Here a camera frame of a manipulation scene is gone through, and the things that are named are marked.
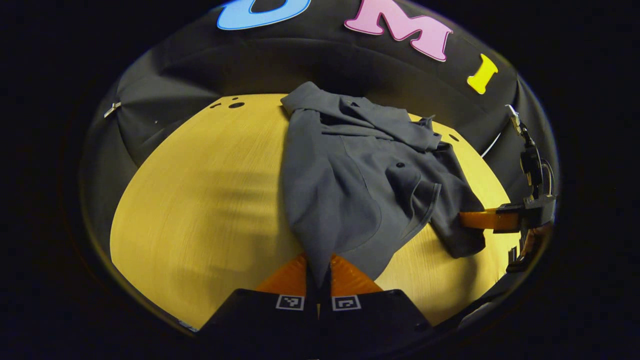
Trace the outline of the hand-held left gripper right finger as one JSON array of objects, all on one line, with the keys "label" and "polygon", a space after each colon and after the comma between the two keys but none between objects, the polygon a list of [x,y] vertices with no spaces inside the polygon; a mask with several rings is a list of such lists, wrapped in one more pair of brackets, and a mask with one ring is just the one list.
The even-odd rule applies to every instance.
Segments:
[{"label": "hand-held left gripper right finger", "polygon": [[331,256],[320,302],[322,359],[394,358],[434,334],[404,291],[385,291],[345,258]]}]

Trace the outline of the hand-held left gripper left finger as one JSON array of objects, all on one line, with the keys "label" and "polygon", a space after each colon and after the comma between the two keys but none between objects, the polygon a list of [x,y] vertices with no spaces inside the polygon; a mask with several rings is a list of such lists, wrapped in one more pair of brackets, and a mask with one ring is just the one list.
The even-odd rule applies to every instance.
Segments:
[{"label": "hand-held left gripper left finger", "polygon": [[217,360],[317,360],[319,304],[299,254],[254,289],[231,292],[198,332]]}]

